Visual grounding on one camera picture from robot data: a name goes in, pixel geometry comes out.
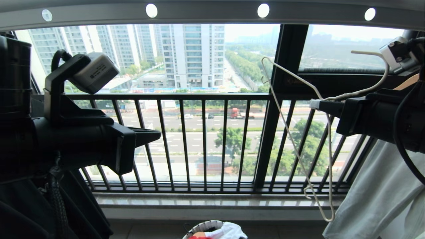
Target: window ledge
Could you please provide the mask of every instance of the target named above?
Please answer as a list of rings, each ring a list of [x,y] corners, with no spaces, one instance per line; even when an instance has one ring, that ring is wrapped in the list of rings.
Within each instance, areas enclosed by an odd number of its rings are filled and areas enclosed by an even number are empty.
[[[304,196],[168,193],[94,193],[109,219],[322,220],[317,203]],[[327,215],[327,196],[318,196]],[[344,196],[334,196],[337,208]]]

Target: black bracket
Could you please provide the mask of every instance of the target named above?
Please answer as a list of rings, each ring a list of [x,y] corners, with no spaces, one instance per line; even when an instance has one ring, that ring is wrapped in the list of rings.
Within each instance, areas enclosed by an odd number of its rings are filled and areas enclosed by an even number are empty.
[[[113,119],[99,109],[81,109],[64,93],[65,81],[90,63],[85,55],[75,55],[46,77],[44,116],[54,127],[112,125]]]

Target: white fabric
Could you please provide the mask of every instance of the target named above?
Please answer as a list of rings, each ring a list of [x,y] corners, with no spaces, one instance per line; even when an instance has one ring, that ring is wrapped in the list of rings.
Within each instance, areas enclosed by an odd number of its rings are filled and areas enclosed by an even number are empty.
[[[425,231],[425,190],[416,196],[412,206],[407,213],[404,223],[404,235],[402,239],[420,238],[425,239],[425,235],[420,236]]]
[[[248,236],[242,231],[242,228],[235,223],[225,222],[223,226],[215,231],[206,232],[206,237],[210,237],[212,239],[247,239]]]
[[[425,154],[410,151],[408,154],[424,174]],[[378,140],[323,236],[376,239],[424,190],[425,186],[406,166],[396,146]]]

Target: hazy sky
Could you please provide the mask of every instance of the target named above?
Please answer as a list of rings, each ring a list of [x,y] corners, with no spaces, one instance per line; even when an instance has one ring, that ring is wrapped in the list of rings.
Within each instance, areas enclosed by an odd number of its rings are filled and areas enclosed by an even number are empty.
[[[332,38],[349,37],[352,40],[370,40],[371,38],[396,38],[403,34],[403,30],[367,26],[335,26],[314,25],[313,35],[332,34]]]
[[[239,36],[259,36],[270,33],[279,24],[226,24],[225,41],[233,42]],[[331,34],[334,39],[349,37],[352,40],[370,40],[371,38],[395,38],[401,36],[403,30],[365,26],[314,25],[313,35]]]
[[[233,42],[239,36],[259,36],[272,32],[273,26],[279,24],[226,24],[224,37],[226,42]]]

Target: recessed ceiling light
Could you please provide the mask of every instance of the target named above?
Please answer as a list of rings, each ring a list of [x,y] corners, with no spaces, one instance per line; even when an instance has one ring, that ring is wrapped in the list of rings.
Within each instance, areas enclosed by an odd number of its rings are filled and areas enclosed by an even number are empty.
[[[53,19],[52,13],[49,10],[47,10],[47,9],[43,9],[43,11],[41,11],[41,16],[43,17],[43,19],[46,22],[51,22],[52,19]]]
[[[265,17],[267,17],[267,15],[269,15],[269,12],[270,12],[270,8],[269,8],[269,5],[267,3],[263,3],[263,4],[258,6],[257,14],[258,14],[259,17],[265,18]]]
[[[146,14],[150,18],[154,18],[158,15],[158,9],[154,4],[149,3],[148,5],[146,5]]]
[[[376,10],[374,8],[369,8],[365,12],[365,20],[366,21],[372,20],[375,17],[375,14],[376,14]]]

